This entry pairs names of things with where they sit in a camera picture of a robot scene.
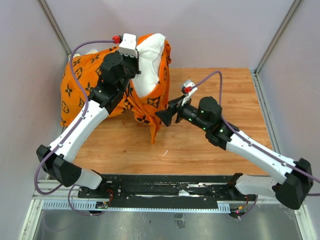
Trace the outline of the white pillow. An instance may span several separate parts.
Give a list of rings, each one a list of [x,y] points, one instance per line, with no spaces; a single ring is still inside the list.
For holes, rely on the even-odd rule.
[[[155,33],[147,36],[137,45],[141,74],[133,78],[132,82],[139,98],[146,97],[156,88],[165,40],[166,37],[163,34]]]

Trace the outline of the orange monogram pillowcase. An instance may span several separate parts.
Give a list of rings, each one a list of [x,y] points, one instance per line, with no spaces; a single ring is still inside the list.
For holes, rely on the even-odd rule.
[[[139,37],[137,45],[151,34]],[[155,112],[164,110],[168,106],[170,91],[169,65],[172,62],[171,49],[169,41],[165,38],[158,71],[159,80],[155,89],[146,97],[139,98],[134,89],[133,80],[131,80],[122,101],[109,115],[110,117],[115,117],[127,111],[132,111],[134,118],[138,122],[149,125],[152,144],[156,142],[157,133],[162,127],[162,121],[156,117]],[[103,58],[117,50],[118,47],[114,46],[100,52],[95,51],[91,54],[76,55],[72,59],[73,66],[66,65],[60,84],[60,125],[62,127],[69,126],[83,108],[85,99],[81,90],[84,90],[85,94],[89,95],[97,85],[101,75],[100,65],[103,62]]]

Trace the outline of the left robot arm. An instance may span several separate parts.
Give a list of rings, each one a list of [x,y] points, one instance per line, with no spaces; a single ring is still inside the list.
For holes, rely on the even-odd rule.
[[[139,53],[129,55],[119,50],[107,54],[100,65],[101,75],[96,87],[87,96],[88,101],[67,129],[49,146],[40,145],[36,155],[42,169],[62,186],[89,188],[101,198],[107,193],[102,176],[81,168],[73,161],[93,130],[119,105],[131,79],[140,74]]]

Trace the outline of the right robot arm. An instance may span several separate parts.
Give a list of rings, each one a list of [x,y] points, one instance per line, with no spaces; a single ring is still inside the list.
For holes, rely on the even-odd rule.
[[[198,107],[184,97],[171,100],[165,110],[155,115],[170,126],[173,116],[176,123],[186,120],[205,132],[205,138],[215,147],[239,155],[268,173],[258,177],[237,173],[226,188],[227,196],[238,200],[243,195],[258,195],[277,199],[284,206],[298,210],[309,194],[314,180],[309,161],[294,160],[256,142],[222,116],[222,107],[211,96],[203,97]]]

